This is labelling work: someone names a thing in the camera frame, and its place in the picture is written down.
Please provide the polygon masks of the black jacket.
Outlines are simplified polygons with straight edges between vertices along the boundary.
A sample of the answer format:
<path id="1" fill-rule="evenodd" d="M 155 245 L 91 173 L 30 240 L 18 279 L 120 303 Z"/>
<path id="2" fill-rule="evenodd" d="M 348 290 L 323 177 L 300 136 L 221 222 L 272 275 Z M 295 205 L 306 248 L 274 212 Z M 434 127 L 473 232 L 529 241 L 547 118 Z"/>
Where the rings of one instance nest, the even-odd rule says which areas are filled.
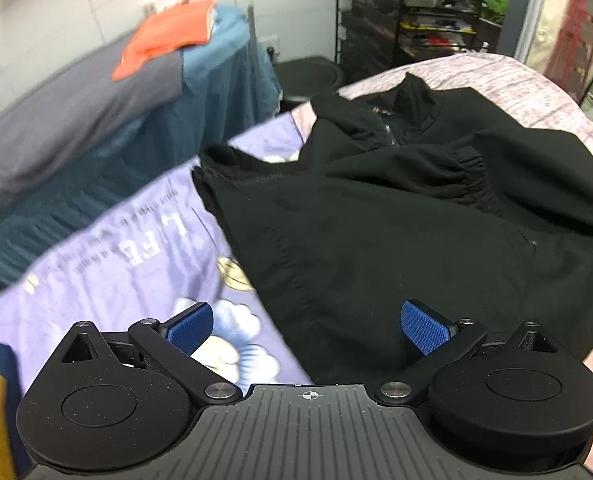
<path id="1" fill-rule="evenodd" d="M 313 99 L 293 162 L 207 148 L 192 180 L 313 382 L 376 387 L 407 366 L 405 301 L 495 336 L 542 323 L 593 348 L 593 156 L 470 88 L 414 75 Z"/>

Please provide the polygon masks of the lavender cartoon bed sheet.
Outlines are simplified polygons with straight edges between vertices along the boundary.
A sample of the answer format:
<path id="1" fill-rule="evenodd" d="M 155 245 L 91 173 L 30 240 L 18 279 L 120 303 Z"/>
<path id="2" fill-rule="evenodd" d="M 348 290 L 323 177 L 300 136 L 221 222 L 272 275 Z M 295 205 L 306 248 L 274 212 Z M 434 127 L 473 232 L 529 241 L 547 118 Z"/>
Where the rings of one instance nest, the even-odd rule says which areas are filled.
<path id="1" fill-rule="evenodd" d="M 121 332 L 196 301 L 214 315 L 213 332 L 194 355 L 201 364 L 242 389 L 309 382 L 263 304 L 261 277 L 280 253 L 266 233 L 233 243 L 239 214 L 222 228 L 205 209 L 192 168 L 184 162 L 163 174 L 0 293 L 0 344 L 16 355 L 23 387 L 77 321 Z"/>

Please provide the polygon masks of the grey blanket on table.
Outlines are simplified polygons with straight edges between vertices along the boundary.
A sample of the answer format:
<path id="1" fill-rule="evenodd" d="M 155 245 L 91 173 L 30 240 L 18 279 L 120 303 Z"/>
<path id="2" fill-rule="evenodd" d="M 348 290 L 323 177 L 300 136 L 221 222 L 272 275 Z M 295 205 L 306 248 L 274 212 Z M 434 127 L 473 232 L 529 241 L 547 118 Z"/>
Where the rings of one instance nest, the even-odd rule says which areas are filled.
<path id="1" fill-rule="evenodd" d="M 130 120 L 182 94 L 182 53 L 120 81 L 123 37 L 65 67 L 0 115 L 0 209 Z"/>

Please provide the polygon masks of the blue table cover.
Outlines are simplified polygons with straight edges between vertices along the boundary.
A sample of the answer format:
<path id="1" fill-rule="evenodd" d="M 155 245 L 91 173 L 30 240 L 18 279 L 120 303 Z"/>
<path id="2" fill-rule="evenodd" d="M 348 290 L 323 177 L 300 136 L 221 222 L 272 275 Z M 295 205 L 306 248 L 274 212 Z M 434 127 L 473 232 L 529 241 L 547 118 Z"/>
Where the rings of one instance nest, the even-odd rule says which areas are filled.
<path id="1" fill-rule="evenodd" d="M 87 228 L 206 146 L 277 113 L 280 85 L 246 12 L 219 6 L 211 40 L 182 53 L 182 94 L 113 130 L 0 209 L 0 292 L 50 247 Z"/>

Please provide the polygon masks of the black round bin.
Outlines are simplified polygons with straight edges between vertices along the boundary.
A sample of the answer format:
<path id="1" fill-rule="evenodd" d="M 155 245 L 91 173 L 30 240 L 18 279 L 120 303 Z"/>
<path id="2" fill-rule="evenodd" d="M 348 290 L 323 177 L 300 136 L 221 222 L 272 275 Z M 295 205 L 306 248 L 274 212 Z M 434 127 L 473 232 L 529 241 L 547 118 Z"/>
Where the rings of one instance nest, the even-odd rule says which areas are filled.
<path id="1" fill-rule="evenodd" d="M 322 56 L 276 63 L 274 70 L 282 90 L 282 112 L 310 101 L 313 96 L 335 92 L 344 83 L 342 68 Z"/>

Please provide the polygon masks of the red hand truck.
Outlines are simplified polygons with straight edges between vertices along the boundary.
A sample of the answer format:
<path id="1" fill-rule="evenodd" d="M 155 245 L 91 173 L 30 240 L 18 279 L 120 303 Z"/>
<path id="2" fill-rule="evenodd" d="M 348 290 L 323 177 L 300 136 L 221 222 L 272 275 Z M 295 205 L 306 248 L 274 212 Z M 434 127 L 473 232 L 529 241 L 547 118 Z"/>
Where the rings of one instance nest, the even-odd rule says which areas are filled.
<path id="1" fill-rule="evenodd" d="M 593 0 L 568 0 L 545 75 L 580 103 L 593 65 Z"/>

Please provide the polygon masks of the orange folded cloth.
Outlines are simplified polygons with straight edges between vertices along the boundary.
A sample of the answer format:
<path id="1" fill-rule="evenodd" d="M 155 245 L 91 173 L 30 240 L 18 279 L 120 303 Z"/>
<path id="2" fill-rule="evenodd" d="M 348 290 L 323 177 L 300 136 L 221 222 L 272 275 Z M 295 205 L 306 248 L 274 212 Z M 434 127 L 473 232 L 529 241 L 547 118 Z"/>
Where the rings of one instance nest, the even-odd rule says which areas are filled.
<path id="1" fill-rule="evenodd" d="M 182 1 L 148 16 L 126 44 L 112 80 L 133 76 L 144 64 L 178 49 L 207 44 L 216 16 L 215 0 Z"/>

